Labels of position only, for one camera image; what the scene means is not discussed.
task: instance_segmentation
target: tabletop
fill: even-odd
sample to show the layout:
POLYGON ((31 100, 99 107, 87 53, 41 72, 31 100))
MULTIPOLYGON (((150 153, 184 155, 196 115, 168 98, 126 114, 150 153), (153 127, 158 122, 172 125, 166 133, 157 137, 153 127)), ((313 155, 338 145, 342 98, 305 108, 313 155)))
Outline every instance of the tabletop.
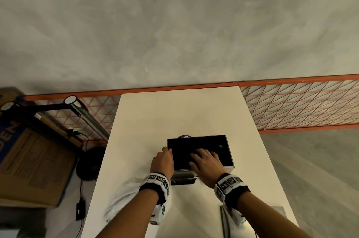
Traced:
MULTIPOLYGON (((119 186, 144 178, 166 140, 181 135, 225 134, 235 169, 253 194, 294 214, 274 171, 239 87, 123 94, 97 179, 82 237, 95 237, 106 225, 103 214, 119 186)), ((172 205, 157 231, 162 237, 222 237, 219 206, 213 190, 197 180, 172 186, 172 205)))

